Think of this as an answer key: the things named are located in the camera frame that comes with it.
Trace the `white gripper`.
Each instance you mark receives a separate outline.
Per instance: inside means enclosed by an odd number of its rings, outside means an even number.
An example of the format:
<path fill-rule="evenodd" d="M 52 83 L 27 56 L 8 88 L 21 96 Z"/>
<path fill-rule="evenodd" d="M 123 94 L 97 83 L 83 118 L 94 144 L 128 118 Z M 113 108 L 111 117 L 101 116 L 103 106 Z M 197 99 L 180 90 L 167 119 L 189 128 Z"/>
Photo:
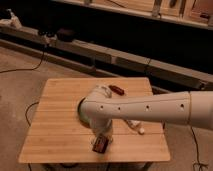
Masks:
<path fill-rule="evenodd" d="M 111 119 L 91 119 L 90 127 L 96 137 L 104 135 L 108 145 L 113 143 L 113 127 Z"/>

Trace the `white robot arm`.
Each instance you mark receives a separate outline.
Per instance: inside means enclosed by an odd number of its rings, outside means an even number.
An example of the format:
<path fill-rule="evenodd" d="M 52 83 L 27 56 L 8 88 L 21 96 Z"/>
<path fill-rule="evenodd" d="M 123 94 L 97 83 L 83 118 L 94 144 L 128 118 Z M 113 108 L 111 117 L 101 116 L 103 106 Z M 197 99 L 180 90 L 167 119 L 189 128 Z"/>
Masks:
<path fill-rule="evenodd" d="M 78 105 L 93 134 L 107 137 L 113 119 L 172 123 L 213 130 L 213 91 L 185 91 L 113 98 L 108 86 L 96 85 Z"/>

